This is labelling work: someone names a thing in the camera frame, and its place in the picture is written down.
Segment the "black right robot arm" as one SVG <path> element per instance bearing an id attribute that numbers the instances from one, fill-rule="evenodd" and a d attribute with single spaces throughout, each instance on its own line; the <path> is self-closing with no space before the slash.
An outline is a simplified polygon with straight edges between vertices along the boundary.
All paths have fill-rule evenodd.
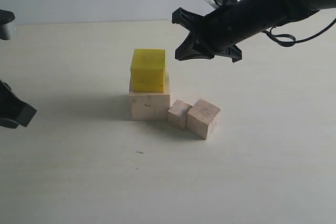
<path id="1" fill-rule="evenodd" d="M 215 9 L 199 15 L 177 9 L 172 23 L 188 30 L 188 36 L 175 51 L 179 61 L 213 59 L 215 56 L 242 59 L 238 43 L 263 33 L 283 47 L 298 40 L 289 34 L 273 34 L 276 27 L 307 19 L 323 9 L 335 8 L 335 0 L 213 0 Z"/>

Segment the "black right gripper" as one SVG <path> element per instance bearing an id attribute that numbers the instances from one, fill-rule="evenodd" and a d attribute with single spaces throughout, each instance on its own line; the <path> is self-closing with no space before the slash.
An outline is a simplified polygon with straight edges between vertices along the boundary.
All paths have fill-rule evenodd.
<path id="1" fill-rule="evenodd" d="M 184 27 L 189 34 L 175 50 L 175 59 L 211 60 L 223 56 L 232 62 L 242 60 L 242 50 L 236 44 L 261 31 L 257 16 L 262 11 L 260 0 L 223 5 L 205 16 L 178 8 L 172 14 L 172 23 Z"/>

